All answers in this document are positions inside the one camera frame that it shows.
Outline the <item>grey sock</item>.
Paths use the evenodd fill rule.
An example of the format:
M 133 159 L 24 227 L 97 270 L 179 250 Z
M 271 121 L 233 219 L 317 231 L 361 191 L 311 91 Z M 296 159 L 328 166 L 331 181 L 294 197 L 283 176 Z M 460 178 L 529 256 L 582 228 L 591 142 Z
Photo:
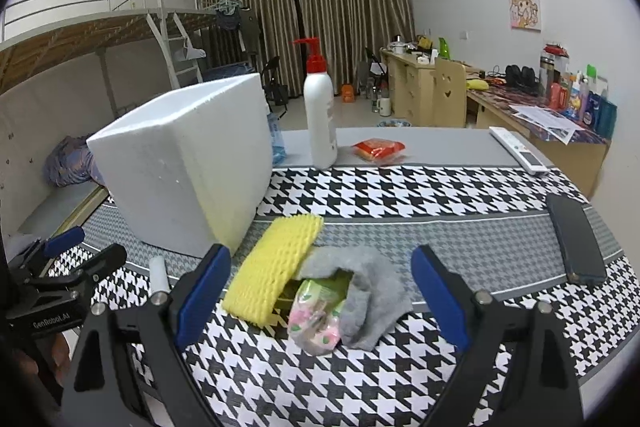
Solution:
M 392 262 L 376 249 L 314 247 L 294 279 L 329 279 L 348 274 L 350 281 L 340 320 L 340 343 L 371 351 L 395 323 L 412 310 L 407 287 Z

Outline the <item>yellow foam net sleeve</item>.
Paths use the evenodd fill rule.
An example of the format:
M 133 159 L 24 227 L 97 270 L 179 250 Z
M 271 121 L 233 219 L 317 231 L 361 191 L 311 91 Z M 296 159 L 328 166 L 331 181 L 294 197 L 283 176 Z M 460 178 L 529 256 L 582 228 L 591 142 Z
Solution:
M 323 218 L 311 213 L 274 220 L 233 277 L 222 309 L 232 317 L 265 327 L 322 228 Z

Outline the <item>blue plaid quilt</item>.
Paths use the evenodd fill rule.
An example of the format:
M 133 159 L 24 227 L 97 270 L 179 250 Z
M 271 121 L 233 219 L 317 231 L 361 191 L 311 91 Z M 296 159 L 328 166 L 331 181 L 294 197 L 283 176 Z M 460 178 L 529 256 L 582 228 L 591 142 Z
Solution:
M 42 168 L 43 179 L 47 184 L 64 187 L 93 181 L 105 185 L 87 139 L 88 135 L 67 135 L 55 145 Z

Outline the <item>black smartphone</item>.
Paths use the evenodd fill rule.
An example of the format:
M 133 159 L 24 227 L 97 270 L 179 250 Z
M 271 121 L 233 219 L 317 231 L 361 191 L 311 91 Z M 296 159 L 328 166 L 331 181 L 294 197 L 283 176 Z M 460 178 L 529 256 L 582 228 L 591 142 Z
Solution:
M 546 206 L 567 280 L 589 287 L 602 285 L 606 281 L 605 264 L 582 204 L 574 198 L 548 194 Z

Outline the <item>houndstooth table mat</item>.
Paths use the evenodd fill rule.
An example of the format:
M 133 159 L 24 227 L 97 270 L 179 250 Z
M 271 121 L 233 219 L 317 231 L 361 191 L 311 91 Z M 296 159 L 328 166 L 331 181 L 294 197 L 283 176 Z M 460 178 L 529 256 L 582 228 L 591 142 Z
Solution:
M 418 425 L 458 359 L 411 276 L 411 253 L 422 244 L 471 287 L 510 306 L 550 303 L 564 323 L 578 379 L 590 381 L 639 334 L 639 281 L 587 207 L 608 277 L 596 288 L 568 283 L 546 208 L 551 194 L 582 196 L 559 169 L 542 176 L 518 167 L 274 170 L 235 260 L 274 219 L 313 213 L 324 221 L 318 245 L 377 249 L 407 288 L 413 310 L 370 352 L 341 347 L 314 358 L 288 339 L 282 307 L 263 329 L 216 309 L 186 351 L 203 395 L 232 426 Z

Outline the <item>white foam box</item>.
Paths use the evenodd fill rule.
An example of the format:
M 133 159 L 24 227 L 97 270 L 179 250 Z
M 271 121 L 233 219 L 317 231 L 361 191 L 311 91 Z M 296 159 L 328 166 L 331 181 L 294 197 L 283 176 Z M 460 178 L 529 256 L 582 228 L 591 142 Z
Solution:
M 214 244 L 238 250 L 272 173 L 256 74 L 168 91 L 87 145 L 134 236 L 198 258 Z

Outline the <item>metal bunk bed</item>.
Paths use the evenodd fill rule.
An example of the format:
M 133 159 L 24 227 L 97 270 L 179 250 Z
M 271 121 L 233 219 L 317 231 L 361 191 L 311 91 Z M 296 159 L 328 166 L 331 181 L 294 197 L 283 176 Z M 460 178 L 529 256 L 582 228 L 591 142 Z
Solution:
M 18 0 L 1 10 L 1 226 L 53 191 L 44 162 L 66 136 L 95 132 L 212 67 L 244 43 L 216 25 L 214 0 Z

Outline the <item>white remote control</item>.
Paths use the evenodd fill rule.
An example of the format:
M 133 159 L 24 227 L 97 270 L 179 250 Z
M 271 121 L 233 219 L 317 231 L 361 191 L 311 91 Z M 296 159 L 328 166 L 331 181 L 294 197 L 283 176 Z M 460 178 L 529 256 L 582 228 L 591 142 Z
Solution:
M 503 127 L 489 127 L 491 136 L 532 176 L 542 176 L 549 169 L 521 142 L 514 133 Z

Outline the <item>red snack packet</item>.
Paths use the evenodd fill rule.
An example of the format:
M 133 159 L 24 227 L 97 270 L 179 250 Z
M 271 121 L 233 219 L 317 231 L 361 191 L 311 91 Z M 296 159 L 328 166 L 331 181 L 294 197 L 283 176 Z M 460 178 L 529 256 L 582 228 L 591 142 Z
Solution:
M 405 144 L 386 139 L 367 139 L 352 146 L 352 153 L 362 160 L 376 165 L 390 165 L 405 152 Z

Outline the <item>blue box on desk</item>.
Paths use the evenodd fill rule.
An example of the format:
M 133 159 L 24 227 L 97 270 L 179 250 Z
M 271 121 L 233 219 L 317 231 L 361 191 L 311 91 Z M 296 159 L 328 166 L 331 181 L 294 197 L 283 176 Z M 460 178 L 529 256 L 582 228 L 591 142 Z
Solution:
M 582 123 L 601 138 L 611 140 L 617 118 L 617 106 L 602 95 L 590 92 Z

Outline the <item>black folding chair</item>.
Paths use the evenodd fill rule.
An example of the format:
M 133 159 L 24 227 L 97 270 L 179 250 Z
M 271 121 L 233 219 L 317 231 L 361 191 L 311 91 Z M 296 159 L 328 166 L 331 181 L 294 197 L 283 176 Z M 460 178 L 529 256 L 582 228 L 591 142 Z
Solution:
M 280 81 L 280 56 L 271 57 L 262 69 L 264 91 L 270 112 L 273 107 L 282 107 L 277 115 L 282 119 L 288 113 L 288 88 Z

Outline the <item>grey trash bin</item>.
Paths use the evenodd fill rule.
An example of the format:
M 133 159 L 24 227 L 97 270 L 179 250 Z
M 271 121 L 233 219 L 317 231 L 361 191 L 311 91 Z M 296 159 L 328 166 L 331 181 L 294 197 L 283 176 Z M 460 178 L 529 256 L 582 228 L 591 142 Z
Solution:
M 408 120 L 405 119 L 385 119 L 378 123 L 379 128 L 407 128 L 410 127 L 411 124 Z

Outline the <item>wooden smiley chair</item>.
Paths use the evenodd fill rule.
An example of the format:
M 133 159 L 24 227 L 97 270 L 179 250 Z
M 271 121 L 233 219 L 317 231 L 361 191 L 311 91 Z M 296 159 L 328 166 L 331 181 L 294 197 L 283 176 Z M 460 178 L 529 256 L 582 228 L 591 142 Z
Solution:
M 464 128 L 466 123 L 465 67 L 441 57 L 435 62 L 433 117 L 441 128 Z

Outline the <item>white pump bottle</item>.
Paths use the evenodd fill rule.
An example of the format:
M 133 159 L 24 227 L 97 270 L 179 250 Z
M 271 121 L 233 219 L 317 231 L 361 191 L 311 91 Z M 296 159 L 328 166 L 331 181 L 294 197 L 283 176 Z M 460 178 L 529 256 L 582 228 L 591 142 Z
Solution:
M 337 160 L 334 124 L 334 90 L 328 64 L 320 51 L 318 37 L 301 38 L 293 44 L 308 46 L 304 81 L 304 104 L 311 162 L 314 168 L 330 168 Z

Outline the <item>anime girl poster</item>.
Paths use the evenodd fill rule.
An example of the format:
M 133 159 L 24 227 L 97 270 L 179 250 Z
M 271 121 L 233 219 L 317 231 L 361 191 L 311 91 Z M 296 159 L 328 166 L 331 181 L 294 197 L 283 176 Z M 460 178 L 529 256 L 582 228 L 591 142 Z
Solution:
M 541 31 L 539 0 L 509 0 L 509 11 L 512 28 Z

